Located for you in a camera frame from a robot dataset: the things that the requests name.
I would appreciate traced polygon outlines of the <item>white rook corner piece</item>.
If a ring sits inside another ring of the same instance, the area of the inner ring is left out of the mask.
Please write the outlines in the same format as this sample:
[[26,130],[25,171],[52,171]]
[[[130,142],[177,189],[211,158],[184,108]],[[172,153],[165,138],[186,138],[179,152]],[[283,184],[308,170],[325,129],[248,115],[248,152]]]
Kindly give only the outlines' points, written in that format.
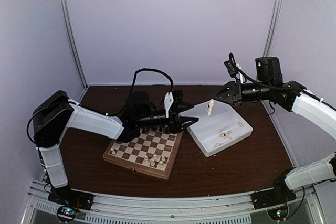
[[112,150],[110,151],[110,154],[113,155],[113,156],[115,156],[115,155],[116,155],[116,151],[115,151],[114,149],[112,149]]

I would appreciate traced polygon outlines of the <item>white tall piece carried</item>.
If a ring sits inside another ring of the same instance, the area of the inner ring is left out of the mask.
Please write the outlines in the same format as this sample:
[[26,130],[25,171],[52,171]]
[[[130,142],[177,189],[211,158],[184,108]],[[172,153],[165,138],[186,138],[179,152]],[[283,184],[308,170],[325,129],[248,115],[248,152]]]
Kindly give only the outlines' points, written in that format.
[[214,107],[214,99],[210,99],[206,108],[207,116],[211,116]]

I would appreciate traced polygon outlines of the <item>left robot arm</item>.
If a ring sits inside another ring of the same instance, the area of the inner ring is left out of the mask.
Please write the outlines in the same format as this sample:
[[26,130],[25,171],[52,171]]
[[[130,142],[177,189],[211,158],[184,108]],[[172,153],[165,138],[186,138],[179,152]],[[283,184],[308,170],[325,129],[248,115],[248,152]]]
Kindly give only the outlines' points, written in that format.
[[59,90],[36,108],[27,122],[26,134],[40,153],[56,198],[64,205],[71,205],[77,198],[62,162],[64,132],[77,129],[127,143],[140,136],[144,128],[167,126],[170,133],[181,133],[199,121],[180,115],[194,107],[183,101],[182,90],[167,92],[163,103],[164,107],[158,109],[146,92],[137,91],[126,99],[120,115],[112,115],[84,106]]

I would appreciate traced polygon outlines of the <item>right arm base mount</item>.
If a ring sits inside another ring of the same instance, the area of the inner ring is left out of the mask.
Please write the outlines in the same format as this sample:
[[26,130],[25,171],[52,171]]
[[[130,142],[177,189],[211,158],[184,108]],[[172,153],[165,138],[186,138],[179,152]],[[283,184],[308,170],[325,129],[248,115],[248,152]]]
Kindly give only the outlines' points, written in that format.
[[251,194],[251,200],[255,209],[285,204],[288,201],[296,199],[295,192],[290,190],[285,183],[285,178],[290,171],[290,169],[286,170],[276,178],[273,182],[272,189],[264,191],[257,190]]

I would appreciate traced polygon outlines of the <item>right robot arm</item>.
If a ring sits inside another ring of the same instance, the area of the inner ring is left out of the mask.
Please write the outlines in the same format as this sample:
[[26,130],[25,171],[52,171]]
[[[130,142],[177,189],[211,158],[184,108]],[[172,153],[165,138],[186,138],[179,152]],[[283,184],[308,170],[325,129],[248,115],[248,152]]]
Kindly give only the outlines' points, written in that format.
[[[297,115],[335,138],[335,107],[316,96],[306,86],[284,82],[277,57],[256,58],[256,77],[247,75],[235,61],[232,53],[224,61],[228,74],[234,78],[213,95],[213,99],[232,106],[244,102],[268,101]],[[269,192],[272,203],[279,204],[294,190],[326,181],[335,181],[335,152],[282,173]]]

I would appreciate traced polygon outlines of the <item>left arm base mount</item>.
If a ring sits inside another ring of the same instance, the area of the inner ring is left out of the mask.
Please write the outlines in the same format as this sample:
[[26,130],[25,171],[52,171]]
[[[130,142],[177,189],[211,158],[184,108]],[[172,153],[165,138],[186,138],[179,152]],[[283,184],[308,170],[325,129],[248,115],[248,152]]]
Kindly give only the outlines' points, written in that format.
[[60,205],[70,206],[76,209],[90,210],[94,195],[71,189],[70,184],[56,188],[52,183],[48,200]]

